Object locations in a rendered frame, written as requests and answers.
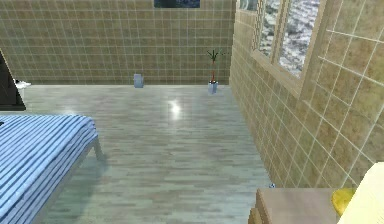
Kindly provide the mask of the house plant in blue pot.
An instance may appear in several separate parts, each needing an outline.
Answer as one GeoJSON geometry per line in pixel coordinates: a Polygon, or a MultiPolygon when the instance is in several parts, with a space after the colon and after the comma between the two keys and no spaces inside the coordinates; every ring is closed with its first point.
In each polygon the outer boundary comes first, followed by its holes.
{"type": "Polygon", "coordinates": [[[212,51],[208,50],[207,53],[211,60],[211,78],[208,81],[208,92],[210,94],[215,94],[218,87],[218,81],[215,79],[216,61],[219,55],[224,55],[224,52],[222,50],[213,49],[212,51]]]}

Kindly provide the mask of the wooden framed window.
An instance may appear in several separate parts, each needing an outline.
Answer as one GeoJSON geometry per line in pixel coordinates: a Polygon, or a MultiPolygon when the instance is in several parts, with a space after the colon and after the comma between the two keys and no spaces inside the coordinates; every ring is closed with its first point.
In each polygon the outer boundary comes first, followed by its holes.
{"type": "Polygon", "coordinates": [[[333,0],[237,0],[251,16],[250,55],[296,98],[319,63],[333,0]]]}

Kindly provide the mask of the brown wooden side table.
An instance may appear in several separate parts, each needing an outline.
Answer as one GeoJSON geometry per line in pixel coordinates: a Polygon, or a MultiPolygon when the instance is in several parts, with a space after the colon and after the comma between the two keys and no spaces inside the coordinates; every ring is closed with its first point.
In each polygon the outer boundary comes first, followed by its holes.
{"type": "Polygon", "coordinates": [[[334,188],[258,188],[247,224],[337,224],[334,188]]]}

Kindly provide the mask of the blue striped bed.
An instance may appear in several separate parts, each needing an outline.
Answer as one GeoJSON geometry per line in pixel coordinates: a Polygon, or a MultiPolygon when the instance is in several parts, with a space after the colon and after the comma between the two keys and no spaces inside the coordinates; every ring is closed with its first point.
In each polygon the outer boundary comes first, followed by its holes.
{"type": "Polygon", "coordinates": [[[32,224],[98,132],[82,115],[0,116],[0,224],[32,224]]]}

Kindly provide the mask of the yellow round object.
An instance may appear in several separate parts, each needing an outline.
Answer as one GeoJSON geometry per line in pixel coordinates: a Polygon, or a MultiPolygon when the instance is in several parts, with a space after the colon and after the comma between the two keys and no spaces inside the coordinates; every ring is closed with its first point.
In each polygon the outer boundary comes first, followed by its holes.
{"type": "Polygon", "coordinates": [[[355,188],[340,188],[332,193],[331,202],[339,216],[342,216],[355,192],[355,188]]]}

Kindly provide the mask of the black cabinet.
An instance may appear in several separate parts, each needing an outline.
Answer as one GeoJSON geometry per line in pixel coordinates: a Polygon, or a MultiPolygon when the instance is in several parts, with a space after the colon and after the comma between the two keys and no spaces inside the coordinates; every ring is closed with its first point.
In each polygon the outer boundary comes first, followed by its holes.
{"type": "Polygon", "coordinates": [[[26,106],[0,50],[0,111],[25,111],[26,106]]]}

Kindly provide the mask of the cream lamp shade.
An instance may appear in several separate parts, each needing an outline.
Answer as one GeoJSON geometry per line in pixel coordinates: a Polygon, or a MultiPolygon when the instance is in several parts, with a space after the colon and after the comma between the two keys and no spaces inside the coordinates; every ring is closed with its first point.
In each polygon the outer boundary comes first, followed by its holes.
{"type": "Polygon", "coordinates": [[[337,224],[384,224],[384,162],[366,172],[337,224]]]}

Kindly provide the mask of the dark framed wall picture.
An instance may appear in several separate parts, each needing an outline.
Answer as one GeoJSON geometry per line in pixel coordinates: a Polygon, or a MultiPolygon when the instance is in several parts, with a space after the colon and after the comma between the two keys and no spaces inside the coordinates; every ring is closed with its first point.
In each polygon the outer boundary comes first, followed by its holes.
{"type": "Polygon", "coordinates": [[[200,8],[200,0],[154,0],[155,8],[200,8]]]}

